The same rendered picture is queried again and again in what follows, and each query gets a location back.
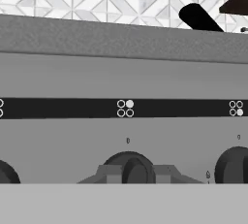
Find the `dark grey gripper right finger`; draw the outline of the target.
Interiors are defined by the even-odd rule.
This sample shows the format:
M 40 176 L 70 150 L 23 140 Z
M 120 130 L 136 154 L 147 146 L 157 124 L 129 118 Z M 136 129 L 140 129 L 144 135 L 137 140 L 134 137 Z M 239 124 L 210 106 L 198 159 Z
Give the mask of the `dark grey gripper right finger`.
M 155 165 L 157 183 L 200 183 L 199 180 L 183 175 L 174 165 Z

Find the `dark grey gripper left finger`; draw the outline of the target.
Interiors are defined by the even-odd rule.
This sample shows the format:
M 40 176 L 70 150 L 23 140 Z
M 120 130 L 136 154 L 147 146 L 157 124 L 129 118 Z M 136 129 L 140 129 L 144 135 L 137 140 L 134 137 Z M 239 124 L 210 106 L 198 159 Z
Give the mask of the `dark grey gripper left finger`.
M 122 167 L 120 165 L 100 165 L 95 175 L 79 181 L 78 184 L 121 182 Z

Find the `black stove knob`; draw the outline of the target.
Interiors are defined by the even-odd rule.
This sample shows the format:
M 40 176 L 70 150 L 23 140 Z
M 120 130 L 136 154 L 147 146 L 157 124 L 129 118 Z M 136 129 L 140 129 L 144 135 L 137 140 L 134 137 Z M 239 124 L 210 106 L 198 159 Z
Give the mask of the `black stove knob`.
M 248 147 L 224 151 L 216 162 L 214 179 L 216 183 L 248 183 Z
M 144 155 L 135 151 L 122 151 L 112 155 L 105 165 L 121 167 L 123 183 L 155 183 L 153 163 Z
M 0 160 L 0 183 L 20 183 L 16 170 L 3 160 Z

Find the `grey stove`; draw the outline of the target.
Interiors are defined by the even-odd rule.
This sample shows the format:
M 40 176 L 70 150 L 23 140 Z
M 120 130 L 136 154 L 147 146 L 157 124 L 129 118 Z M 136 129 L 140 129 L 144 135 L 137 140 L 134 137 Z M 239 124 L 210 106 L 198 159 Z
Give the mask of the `grey stove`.
M 135 151 L 212 180 L 248 153 L 248 35 L 0 16 L 0 159 L 73 183 Z

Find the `dark brown wooden shelf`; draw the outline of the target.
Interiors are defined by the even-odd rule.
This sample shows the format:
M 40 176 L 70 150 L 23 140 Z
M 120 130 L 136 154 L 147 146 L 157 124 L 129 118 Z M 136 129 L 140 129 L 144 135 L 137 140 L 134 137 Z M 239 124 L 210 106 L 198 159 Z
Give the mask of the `dark brown wooden shelf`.
M 221 14 L 248 16 L 248 0 L 228 0 L 220 8 Z

